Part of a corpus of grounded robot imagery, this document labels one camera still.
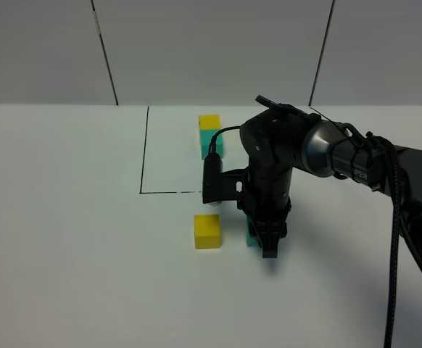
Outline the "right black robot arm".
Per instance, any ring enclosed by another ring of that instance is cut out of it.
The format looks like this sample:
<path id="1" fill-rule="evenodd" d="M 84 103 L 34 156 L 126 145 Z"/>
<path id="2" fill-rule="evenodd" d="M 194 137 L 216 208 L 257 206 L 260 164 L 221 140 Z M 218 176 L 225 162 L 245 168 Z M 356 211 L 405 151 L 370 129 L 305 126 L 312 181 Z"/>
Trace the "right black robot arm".
<path id="1" fill-rule="evenodd" d="M 351 179 L 392 199 L 394 233 L 422 272 L 422 150 L 397 146 L 349 123 L 324 120 L 289 104 L 257 97 L 264 112 L 239 129 L 249 165 L 242 209 L 264 257 L 275 257 L 291 209 L 291 172 Z"/>

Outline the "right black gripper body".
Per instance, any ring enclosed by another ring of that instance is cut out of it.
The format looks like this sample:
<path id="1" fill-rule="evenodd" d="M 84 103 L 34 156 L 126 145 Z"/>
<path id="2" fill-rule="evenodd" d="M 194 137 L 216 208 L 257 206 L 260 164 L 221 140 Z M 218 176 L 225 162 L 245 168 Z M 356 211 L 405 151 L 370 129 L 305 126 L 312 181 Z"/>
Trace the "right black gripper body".
<path id="1" fill-rule="evenodd" d="M 291 209 L 291 166 L 249 165 L 246 189 L 256 199 L 256 214 L 265 220 L 278 218 Z"/>

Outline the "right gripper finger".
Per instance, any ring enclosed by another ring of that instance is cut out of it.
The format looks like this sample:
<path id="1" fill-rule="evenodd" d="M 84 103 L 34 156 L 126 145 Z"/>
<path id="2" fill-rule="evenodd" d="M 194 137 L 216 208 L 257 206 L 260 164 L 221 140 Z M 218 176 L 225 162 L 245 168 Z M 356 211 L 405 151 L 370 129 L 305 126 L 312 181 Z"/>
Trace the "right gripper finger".
<path id="1" fill-rule="evenodd" d="M 286 219 L 282 220 L 255 220 L 257 233 L 260 239 L 263 258 L 275 259 L 278 256 L 278 244 L 287 235 Z"/>

